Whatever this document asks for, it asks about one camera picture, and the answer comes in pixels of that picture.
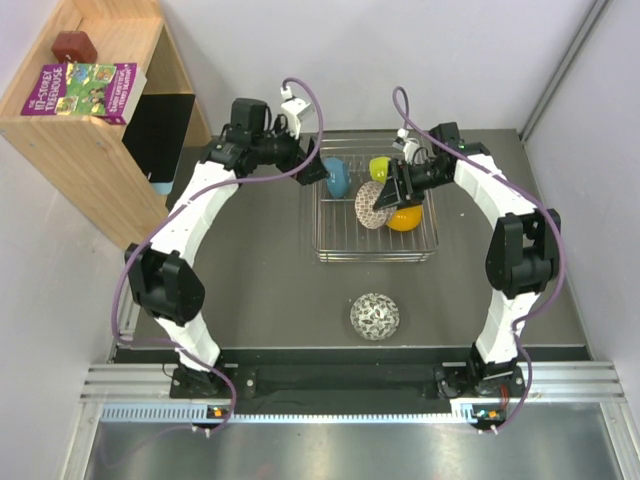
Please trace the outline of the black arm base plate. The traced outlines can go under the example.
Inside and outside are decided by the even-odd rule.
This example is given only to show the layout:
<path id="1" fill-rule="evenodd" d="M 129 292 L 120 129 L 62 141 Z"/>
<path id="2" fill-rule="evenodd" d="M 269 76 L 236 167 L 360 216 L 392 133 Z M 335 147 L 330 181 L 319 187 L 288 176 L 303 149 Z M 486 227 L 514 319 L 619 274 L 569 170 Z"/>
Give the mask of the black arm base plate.
<path id="1" fill-rule="evenodd" d="M 522 371 L 474 378 L 467 347 L 225 349 L 213 374 L 172 374 L 172 399 L 237 399 L 238 415 L 443 413 L 462 397 L 499 404 L 519 397 Z"/>

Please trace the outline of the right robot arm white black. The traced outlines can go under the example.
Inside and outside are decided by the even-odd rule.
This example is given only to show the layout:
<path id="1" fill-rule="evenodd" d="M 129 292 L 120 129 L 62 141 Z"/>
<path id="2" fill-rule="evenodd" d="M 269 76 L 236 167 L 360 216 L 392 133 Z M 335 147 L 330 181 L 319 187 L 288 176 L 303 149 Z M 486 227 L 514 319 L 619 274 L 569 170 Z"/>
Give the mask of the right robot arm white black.
<path id="1" fill-rule="evenodd" d="M 428 139 L 430 154 L 407 129 L 398 130 L 393 146 L 403 156 L 390 160 L 373 208 L 402 211 L 417 205 L 428 191 L 454 184 L 471 197 L 492 227 L 485 259 L 492 296 L 483 330 L 471 346 L 464 371 L 440 381 L 445 396 L 469 391 L 487 396 L 512 380 L 525 318 L 560 273 L 554 233 L 561 220 L 555 210 L 517 191 L 489 149 L 480 142 L 465 142 L 456 123 L 437 125 Z"/>

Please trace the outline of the lime green bowl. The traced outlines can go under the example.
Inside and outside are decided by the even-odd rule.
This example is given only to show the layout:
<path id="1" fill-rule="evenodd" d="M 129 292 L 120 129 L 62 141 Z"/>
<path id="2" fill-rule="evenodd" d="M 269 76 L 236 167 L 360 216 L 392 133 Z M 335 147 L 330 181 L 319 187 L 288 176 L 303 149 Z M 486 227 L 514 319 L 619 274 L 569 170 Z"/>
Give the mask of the lime green bowl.
<path id="1" fill-rule="evenodd" d="M 388 177 L 389 163 L 391 158 L 388 156 L 380 156 L 370 160 L 369 174 L 372 180 L 385 184 Z"/>

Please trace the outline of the blue bowl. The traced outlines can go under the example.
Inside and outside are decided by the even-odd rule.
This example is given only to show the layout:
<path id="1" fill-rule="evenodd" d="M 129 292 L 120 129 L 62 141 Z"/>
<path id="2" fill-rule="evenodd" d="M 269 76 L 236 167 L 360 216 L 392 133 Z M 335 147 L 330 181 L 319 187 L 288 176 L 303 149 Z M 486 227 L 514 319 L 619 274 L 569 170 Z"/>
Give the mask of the blue bowl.
<path id="1" fill-rule="evenodd" d="M 326 185 L 330 195 L 334 199 L 344 198 L 349 192 L 351 178 L 347 164 L 335 157 L 323 159 L 324 167 L 329 176 L 326 178 Z"/>

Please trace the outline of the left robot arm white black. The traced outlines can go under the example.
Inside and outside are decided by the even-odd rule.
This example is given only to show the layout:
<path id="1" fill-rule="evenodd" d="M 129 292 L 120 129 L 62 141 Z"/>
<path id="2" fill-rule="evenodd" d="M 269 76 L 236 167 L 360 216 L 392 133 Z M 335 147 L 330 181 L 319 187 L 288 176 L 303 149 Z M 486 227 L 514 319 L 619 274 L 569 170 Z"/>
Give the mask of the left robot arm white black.
<path id="1" fill-rule="evenodd" d="M 230 121 L 204 148 L 191 179 L 171 210 L 168 222 L 144 247 L 129 246 L 129 286 L 134 302 L 166 332 L 178 354 L 174 396 L 212 398 L 226 387 L 227 374 L 217 366 L 220 347 L 202 315 L 205 287 L 193 270 L 201 242 L 240 180 L 261 165 L 290 173 L 301 185 L 328 176 L 318 146 L 300 146 L 304 118 L 313 103 L 282 92 L 280 112 L 266 102 L 237 98 Z"/>

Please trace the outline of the orange yellow bowl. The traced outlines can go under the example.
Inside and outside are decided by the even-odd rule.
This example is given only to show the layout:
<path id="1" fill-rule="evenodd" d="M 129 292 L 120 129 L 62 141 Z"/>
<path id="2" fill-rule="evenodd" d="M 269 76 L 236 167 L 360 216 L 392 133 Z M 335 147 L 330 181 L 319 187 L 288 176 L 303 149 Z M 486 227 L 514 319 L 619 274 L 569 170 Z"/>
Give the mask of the orange yellow bowl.
<path id="1" fill-rule="evenodd" d="M 397 210 L 387 221 L 386 226 L 397 232 L 408 232 L 418 227 L 422 221 L 423 208 L 411 206 Z"/>

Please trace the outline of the patterned beige upturned bowl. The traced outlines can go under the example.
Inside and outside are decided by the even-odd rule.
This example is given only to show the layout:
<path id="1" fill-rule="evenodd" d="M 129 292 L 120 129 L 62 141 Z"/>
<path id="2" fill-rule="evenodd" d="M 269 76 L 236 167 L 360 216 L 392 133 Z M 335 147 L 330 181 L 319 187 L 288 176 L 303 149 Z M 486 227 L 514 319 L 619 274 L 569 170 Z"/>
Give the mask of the patterned beige upturned bowl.
<path id="1" fill-rule="evenodd" d="M 355 213 L 359 223 L 369 230 L 384 226 L 394 215 L 394 208 L 375 210 L 374 204 L 384 185 L 377 181 L 369 181 L 363 184 L 355 197 Z"/>

